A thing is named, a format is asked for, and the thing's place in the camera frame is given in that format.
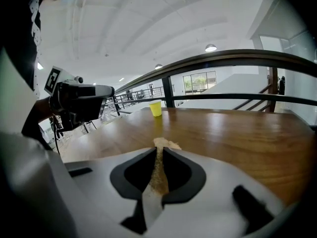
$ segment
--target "ceiling light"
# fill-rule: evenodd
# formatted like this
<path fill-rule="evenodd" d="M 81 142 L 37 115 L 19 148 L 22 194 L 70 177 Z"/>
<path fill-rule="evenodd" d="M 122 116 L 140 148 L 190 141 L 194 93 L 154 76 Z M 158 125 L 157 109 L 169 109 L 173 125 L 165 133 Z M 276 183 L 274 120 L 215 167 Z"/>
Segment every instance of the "ceiling light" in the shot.
<path fill-rule="evenodd" d="M 217 49 L 217 47 L 216 47 L 214 44 L 208 44 L 208 45 L 206 46 L 205 51 L 206 51 L 206 52 L 212 52 L 212 51 L 215 51 L 216 49 Z"/>
<path fill-rule="evenodd" d="M 162 64 L 157 64 L 157 65 L 155 65 L 155 69 L 161 69 L 162 67 L 163 67 Z"/>
<path fill-rule="evenodd" d="M 43 69 L 43 66 L 38 62 L 38 69 Z"/>

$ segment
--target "person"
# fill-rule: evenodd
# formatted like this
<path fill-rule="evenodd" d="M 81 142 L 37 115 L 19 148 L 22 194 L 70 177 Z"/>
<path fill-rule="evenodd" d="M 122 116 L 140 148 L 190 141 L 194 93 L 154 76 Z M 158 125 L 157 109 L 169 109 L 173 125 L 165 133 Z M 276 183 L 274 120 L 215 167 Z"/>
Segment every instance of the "person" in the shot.
<path fill-rule="evenodd" d="M 151 97 L 153 98 L 153 85 L 150 85 L 150 92 L 151 92 Z"/>
<path fill-rule="evenodd" d="M 130 93 L 130 90 L 126 91 L 125 93 L 127 94 L 128 100 L 133 101 L 132 93 Z"/>
<path fill-rule="evenodd" d="M 141 91 L 140 91 L 140 99 L 143 99 L 143 97 L 144 97 L 144 91 L 143 91 L 143 89 L 141 89 Z"/>
<path fill-rule="evenodd" d="M 277 79 L 277 90 L 278 90 L 278 92 L 279 92 L 279 82 L 280 82 L 280 77 L 278 77 L 278 79 Z"/>
<path fill-rule="evenodd" d="M 50 124 L 51 124 L 51 128 L 52 128 L 53 132 L 54 132 L 54 129 L 56 129 L 56 131 L 58 129 L 62 129 L 62 126 L 60 125 L 57 118 L 54 119 L 53 117 L 50 117 L 49 120 L 50 120 Z M 64 137 L 64 134 L 63 134 L 63 132 L 56 132 L 56 136 L 57 136 L 58 140 L 60 140 L 60 136 Z"/>
<path fill-rule="evenodd" d="M 118 102 L 118 101 L 117 101 L 117 97 L 115 96 L 115 97 L 114 97 L 115 107 L 116 107 L 117 110 L 120 110 L 121 108 L 120 108 L 119 104 L 117 104 L 117 102 Z"/>
<path fill-rule="evenodd" d="M 48 97 L 39 100 L 36 72 L 42 41 L 39 12 L 42 1 L 44 0 L 1 0 L 2 8 L 7 8 L 9 4 L 14 3 L 10 9 L 2 10 L 2 18 L 5 21 L 2 24 L 4 34 L 1 39 L 3 48 L 16 70 L 38 98 L 28 115 L 22 134 L 40 141 L 47 150 L 51 150 L 43 139 L 38 125 L 41 121 L 58 115 L 58 111 L 54 110 L 56 105 L 54 105 L 53 99 Z"/>
<path fill-rule="evenodd" d="M 282 76 L 282 79 L 279 82 L 279 95 L 285 95 L 285 77 Z"/>

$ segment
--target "yellow cup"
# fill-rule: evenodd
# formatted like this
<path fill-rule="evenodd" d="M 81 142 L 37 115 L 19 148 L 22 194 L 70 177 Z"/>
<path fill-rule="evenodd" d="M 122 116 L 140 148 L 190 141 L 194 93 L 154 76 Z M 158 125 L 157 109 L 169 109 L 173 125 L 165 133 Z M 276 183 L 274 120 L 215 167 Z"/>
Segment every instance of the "yellow cup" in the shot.
<path fill-rule="evenodd" d="M 159 117 L 162 115 L 162 107 L 160 105 L 161 100 L 149 102 L 150 109 L 154 117 Z"/>

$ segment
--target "black railing post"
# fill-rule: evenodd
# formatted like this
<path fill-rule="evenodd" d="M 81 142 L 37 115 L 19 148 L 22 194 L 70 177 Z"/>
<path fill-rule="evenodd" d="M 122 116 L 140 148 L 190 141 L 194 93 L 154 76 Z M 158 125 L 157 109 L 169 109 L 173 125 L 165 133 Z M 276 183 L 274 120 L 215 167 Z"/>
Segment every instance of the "black railing post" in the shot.
<path fill-rule="evenodd" d="M 87 127 L 86 127 L 86 125 L 85 125 L 85 123 L 83 124 L 83 126 L 84 126 L 84 128 L 85 128 L 85 131 L 87 132 L 87 134 L 89 133 L 89 131 L 88 131 L 88 129 L 87 129 Z"/>
<path fill-rule="evenodd" d="M 119 113 L 119 109 L 118 109 L 118 104 L 116 104 L 116 100 L 115 100 L 115 96 L 112 97 L 112 101 L 114 103 L 114 109 L 117 111 L 117 115 L 119 116 L 120 113 Z"/>
<path fill-rule="evenodd" d="M 175 108 L 174 101 L 172 100 L 173 89 L 172 89 L 172 83 L 170 81 L 170 77 L 162 78 L 162 82 L 163 82 L 163 89 L 164 89 L 164 94 L 165 94 L 166 106 L 168 108 Z"/>
<path fill-rule="evenodd" d="M 122 102 L 122 94 L 120 95 L 120 100 Z M 124 104 L 122 104 L 122 108 L 124 109 Z"/>

